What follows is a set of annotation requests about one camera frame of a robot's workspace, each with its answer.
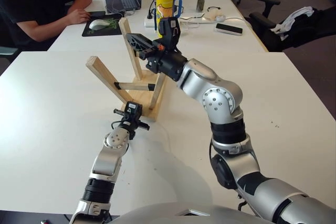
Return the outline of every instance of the robotic arm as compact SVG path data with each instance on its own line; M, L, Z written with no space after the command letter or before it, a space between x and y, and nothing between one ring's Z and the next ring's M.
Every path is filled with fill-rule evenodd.
M161 39L151 41L141 34L127 34L127 40L146 67L162 72L177 83L189 97L206 110L211 123L211 144L217 154L211 166L218 182L234 189L253 212L274 223L335 223L335 210L291 185L267 178L245 132L243 111L239 107L243 93L240 87L220 78L201 62L182 56L176 45L180 28L176 18L163 18L159 23Z
M83 197L79 201L70 224L102 224L109 217L110 198L117 181L121 158L128 149L128 142L135 136L138 127L149 130L149 126L139 120L142 105L128 102L117 128L108 133L103 140L103 147L94 161Z

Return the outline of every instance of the man's arm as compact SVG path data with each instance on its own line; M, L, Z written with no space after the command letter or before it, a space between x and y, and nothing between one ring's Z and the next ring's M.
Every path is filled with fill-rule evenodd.
M47 25L39 26L36 21L25 21L16 23L30 38L37 42L53 38L59 35L68 25L87 22L90 14L85 10L76 9L67 16Z
M85 9L89 4L91 4L92 0L75 0L72 6L68 10L68 14L72 13L76 9Z

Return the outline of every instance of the mouse pad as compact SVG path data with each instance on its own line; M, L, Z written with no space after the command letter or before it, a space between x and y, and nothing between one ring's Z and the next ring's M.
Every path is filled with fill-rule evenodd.
M121 30L119 27L119 20L122 18L123 15L119 13L104 15L101 17L98 16L91 16L91 20L86 23L84 31L82 33L83 37L92 37L92 36L109 36L109 35L121 35ZM105 27L101 30L94 31L89 28L92 21L96 19L102 19L110 23L108 27Z

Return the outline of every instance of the man's hand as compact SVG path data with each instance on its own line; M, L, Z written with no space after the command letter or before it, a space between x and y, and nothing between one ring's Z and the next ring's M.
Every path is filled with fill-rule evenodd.
M76 9L66 16L71 25L80 24L90 20L90 14L82 9Z

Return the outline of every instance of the wooden stool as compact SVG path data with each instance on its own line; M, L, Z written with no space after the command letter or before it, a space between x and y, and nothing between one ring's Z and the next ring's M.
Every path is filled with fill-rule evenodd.
M142 105L144 117L156 121L166 81L165 74L154 74L149 70L141 69L139 58L126 39L126 34L131 33L127 18L121 18L119 26L133 65L135 73L133 82L117 81L97 56L91 56L86 66L123 102L121 110L128 101L133 101Z

